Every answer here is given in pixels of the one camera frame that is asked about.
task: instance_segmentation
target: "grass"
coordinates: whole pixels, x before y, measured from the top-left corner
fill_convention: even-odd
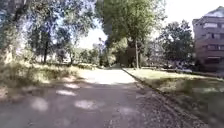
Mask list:
[[[55,81],[69,76],[78,78],[77,67],[47,66],[28,63],[11,63],[0,67],[0,100],[24,88],[51,87]]]
[[[211,115],[224,120],[223,79],[150,69],[126,70],[151,87],[169,95],[205,121],[209,122]]]

